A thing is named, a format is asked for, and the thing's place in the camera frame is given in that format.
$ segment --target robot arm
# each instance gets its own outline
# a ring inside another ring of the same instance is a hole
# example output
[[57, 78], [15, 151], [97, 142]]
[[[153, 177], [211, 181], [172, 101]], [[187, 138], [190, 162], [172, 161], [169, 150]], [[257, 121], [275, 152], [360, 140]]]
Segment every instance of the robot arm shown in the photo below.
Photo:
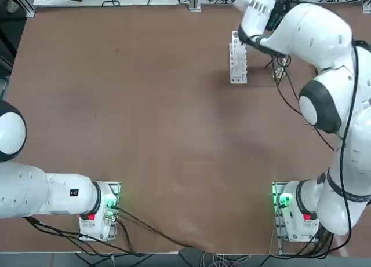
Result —
[[26, 142], [21, 113], [0, 101], [0, 218], [43, 215], [79, 215], [82, 234], [108, 240], [115, 225], [117, 196], [106, 182], [92, 182], [79, 174], [45, 173], [8, 162]]
[[371, 163], [366, 159], [371, 144], [371, 70], [366, 62], [371, 60], [371, 52], [357, 47], [356, 62], [349, 25], [321, 6], [295, 6], [276, 30], [265, 36], [275, 0], [233, 1], [244, 11], [238, 28], [240, 41], [270, 56], [295, 55], [319, 69], [319, 74], [300, 91], [300, 111], [309, 124], [340, 137], [326, 172], [314, 180], [291, 181], [285, 187], [285, 196], [291, 197], [282, 209], [289, 240], [309, 241], [319, 222], [330, 232], [345, 235], [348, 219], [340, 185], [340, 147], [350, 115], [356, 63], [357, 95], [342, 164], [352, 226], [371, 199]]

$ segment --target brown table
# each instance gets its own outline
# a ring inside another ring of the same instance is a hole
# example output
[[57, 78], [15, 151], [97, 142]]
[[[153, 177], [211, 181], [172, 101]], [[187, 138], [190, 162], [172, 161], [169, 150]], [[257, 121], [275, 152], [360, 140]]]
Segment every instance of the brown table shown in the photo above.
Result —
[[[356, 38], [371, 41], [360, 6], [333, 8]], [[268, 56], [250, 54], [248, 85], [228, 85], [228, 43], [241, 17], [232, 6], [38, 10], [27, 20], [8, 93], [28, 124], [17, 160], [120, 181], [122, 206], [195, 247], [268, 253], [272, 181], [314, 178], [332, 153], [280, 99], [263, 68]], [[297, 91], [314, 74], [297, 58], [289, 73]], [[282, 91], [294, 103], [287, 82]], [[42, 219], [77, 229], [76, 217]], [[370, 220], [367, 209], [345, 253], [369, 255]], [[137, 250], [179, 248], [126, 223]], [[1, 251], [77, 251], [22, 219], [0, 227], [8, 240]], [[118, 238], [126, 247], [122, 232]]]

